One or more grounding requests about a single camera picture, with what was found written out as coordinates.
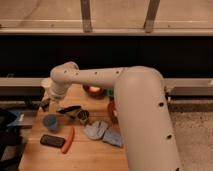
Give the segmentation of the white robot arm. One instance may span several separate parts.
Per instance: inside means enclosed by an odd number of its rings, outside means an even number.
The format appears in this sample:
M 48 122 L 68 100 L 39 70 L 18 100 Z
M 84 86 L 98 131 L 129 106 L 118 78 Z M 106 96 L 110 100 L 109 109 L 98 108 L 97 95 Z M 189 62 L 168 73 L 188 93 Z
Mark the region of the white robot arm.
M 67 62 L 41 81 L 54 101 L 64 99 L 73 84 L 114 90 L 129 171 L 183 171 L 159 71 L 144 66 L 81 70 Z

